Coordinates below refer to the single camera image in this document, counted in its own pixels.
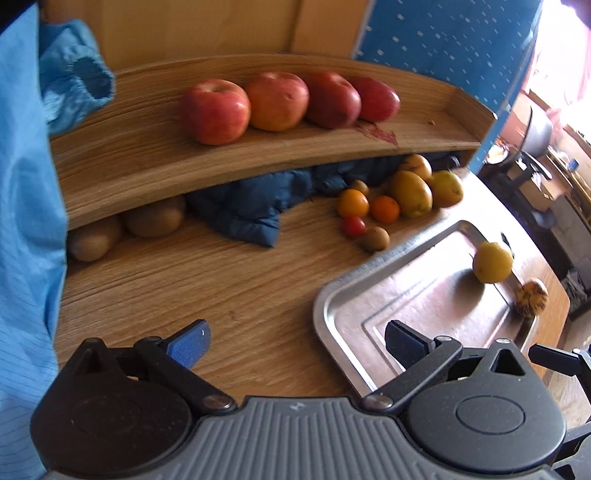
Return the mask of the light blue sleeve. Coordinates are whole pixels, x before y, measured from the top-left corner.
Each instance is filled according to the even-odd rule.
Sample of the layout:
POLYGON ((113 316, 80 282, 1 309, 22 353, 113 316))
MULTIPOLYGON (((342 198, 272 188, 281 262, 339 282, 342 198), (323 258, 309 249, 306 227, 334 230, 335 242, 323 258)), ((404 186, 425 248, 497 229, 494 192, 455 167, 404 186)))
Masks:
POLYGON ((49 23, 37 1, 1 4, 1 476, 45 469, 30 420, 57 375, 53 341, 68 217, 49 139, 114 97, 115 77, 80 20, 49 23))

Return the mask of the curved wooden shelf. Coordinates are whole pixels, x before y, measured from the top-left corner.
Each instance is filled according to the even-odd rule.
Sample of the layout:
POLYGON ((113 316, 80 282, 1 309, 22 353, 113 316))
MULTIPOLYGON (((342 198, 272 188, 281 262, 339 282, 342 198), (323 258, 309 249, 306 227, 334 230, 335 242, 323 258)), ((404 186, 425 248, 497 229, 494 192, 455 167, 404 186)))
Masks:
POLYGON ((119 71, 114 100, 51 153, 69 225, 79 228, 145 204, 270 172, 355 159, 459 151, 471 157, 495 114, 449 83, 344 58, 293 54, 201 57, 119 71), (400 113, 379 126, 327 130, 303 123, 283 133, 252 129, 228 145, 191 140, 178 122, 180 95, 209 78, 245 83, 259 72, 332 71, 394 88, 400 113))

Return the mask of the metal tray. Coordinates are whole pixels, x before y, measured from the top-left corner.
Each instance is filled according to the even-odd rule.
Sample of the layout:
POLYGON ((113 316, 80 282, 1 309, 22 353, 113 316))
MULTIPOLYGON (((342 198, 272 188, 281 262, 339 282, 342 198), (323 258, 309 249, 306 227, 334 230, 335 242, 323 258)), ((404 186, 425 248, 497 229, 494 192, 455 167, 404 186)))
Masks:
POLYGON ((539 320, 514 309, 522 278, 512 273, 483 284, 473 274, 477 248, 488 239, 467 220, 439 222, 322 287, 312 308, 315 332, 356 394, 365 396, 405 370, 386 349, 392 320, 466 347, 508 338, 528 351, 539 320))

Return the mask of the pale spotted pear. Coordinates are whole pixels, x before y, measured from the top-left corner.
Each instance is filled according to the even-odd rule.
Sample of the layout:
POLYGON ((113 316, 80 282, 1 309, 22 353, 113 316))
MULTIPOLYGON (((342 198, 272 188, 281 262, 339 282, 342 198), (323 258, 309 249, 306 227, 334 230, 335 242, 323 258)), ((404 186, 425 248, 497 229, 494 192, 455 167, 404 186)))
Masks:
POLYGON ((408 155, 399 165, 401 171, 408 171, 418 175, 427 181, 432 177, 431 164, 426 157, 420 154, 408 155))

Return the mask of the rightmost red apple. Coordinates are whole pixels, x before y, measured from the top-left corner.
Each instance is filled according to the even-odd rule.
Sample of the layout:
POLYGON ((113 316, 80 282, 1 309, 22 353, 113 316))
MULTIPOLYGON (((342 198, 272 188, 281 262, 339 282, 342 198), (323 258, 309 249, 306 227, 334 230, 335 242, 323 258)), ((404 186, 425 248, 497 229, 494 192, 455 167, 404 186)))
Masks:
POLYGON ((360 119, 380 123, 399 113, 400 97, 389 85, 370 77, 354 77, 349 80, 349 83, 361 98, 360 119))

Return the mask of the large orange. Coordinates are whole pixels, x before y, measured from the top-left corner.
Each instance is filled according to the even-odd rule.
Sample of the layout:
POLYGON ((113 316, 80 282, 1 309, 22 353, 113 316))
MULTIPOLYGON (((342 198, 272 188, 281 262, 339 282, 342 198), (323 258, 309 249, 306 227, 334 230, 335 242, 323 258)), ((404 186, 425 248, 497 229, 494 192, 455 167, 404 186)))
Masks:
POLYGON ((363 192, 356 189, 342 190, 337 203, 337 213, 342 218, 355 216, 366 217, 370 211, 370 203, 363 192))

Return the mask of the small kiwi near tomato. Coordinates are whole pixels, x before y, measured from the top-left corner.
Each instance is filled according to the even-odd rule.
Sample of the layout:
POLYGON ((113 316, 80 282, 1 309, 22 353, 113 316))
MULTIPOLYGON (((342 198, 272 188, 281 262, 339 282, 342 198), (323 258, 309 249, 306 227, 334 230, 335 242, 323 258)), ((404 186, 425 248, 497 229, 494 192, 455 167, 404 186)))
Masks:
POLYGON ((388 249, 390 242, 390 235, 387 230, 379 226, 373 226, 363 234, 359 244, 367 252, 379 252, 388 249))

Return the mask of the red cherry tomato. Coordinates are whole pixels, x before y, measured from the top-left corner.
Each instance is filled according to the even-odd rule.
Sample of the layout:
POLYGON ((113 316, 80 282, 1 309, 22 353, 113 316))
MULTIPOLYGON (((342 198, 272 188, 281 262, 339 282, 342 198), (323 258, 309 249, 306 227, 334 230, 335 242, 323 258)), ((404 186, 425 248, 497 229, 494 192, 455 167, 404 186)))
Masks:
POLYGON ((360 238, 367 233, 367 225, 359 216, 346 216, 341 222, 342 234, 351 239, 360 238))

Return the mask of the yellow pear at right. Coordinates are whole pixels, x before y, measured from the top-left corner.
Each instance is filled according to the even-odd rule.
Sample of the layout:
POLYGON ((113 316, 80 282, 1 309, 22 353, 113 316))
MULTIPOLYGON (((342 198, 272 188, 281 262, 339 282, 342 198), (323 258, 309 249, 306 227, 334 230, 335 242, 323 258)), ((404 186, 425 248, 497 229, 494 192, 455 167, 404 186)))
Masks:
POLYGON ((460 203, 464 190, 460 177, 449 170, 437 171, 427 180, 436 208, 448 208, 460 203))

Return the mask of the small orange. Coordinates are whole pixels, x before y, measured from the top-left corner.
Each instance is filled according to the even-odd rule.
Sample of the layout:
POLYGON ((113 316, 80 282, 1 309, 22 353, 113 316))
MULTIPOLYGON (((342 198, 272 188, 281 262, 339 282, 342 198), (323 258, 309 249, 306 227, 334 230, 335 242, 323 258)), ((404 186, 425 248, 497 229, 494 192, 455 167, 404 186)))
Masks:
POLYGON ((400 206, 394 198, 380 195, 370 201, 370 214, 379 223, 391 224, 400 216, 400 206))

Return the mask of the large yellow pear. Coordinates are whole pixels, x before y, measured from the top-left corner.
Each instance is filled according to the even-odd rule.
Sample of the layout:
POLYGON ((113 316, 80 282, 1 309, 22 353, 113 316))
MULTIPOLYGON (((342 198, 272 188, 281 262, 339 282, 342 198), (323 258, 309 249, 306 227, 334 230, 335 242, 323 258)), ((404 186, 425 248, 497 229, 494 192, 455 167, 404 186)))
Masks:
POLYGON ((388 191, 407 218, 419 218, 433 208, 433 195, 428 184, 417 174, 398 171, 390 179, 388 191))

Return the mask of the small brown round fruit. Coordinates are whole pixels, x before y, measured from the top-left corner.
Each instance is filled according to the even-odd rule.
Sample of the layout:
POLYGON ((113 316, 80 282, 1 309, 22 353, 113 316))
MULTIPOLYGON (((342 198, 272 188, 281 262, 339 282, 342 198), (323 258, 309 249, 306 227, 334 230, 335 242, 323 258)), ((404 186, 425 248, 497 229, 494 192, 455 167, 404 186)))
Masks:
POLYGON ((353 180, 351 185, 349 185, 349 188, 361 192, 366 197, 368 197, 370 193, 368 185, 359 179, 353 180))

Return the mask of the wooden cabinet panel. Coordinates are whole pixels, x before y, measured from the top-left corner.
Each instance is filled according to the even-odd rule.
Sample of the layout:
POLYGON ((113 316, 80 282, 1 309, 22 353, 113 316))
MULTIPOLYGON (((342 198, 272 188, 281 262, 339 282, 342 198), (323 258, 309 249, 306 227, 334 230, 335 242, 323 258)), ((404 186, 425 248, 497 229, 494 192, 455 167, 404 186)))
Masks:
POLYGON ((46 1, 53 23, 84 21, 113 70, 252 53, 352 56, 369 1, 46 1))

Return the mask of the dark blue padded jacket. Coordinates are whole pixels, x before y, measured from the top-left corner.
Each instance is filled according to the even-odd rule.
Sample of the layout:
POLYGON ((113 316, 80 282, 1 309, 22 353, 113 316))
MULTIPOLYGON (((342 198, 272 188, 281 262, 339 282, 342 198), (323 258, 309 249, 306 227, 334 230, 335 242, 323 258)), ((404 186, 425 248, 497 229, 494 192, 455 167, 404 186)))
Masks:
POLYGON ((386 182, 403 155, 353 160, 284 170, 189 192, 186 211, 209 227, 238 241, 276 245, 280 214, 313 196, 337 196, 353 181, 370 187, 386 182))

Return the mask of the black office chair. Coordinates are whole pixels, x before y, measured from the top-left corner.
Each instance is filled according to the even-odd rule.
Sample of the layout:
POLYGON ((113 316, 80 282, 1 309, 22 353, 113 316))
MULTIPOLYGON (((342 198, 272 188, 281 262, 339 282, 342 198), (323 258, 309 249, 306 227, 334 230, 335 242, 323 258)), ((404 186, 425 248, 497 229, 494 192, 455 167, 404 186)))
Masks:
POLYGON ((553 180, 551 171, 542 163, 546 157, 552 134, 552 123, 546 113, 537 105, 530 107, 530 115, 523 140, 511 159, 510 166, 520 172, 508 177, 509 209, 529 230, 550 230, 556 224, 556 217, 549 206, 535 206, 521 190, 527 182, 537 177, 539 187, 542 179, 553 180))

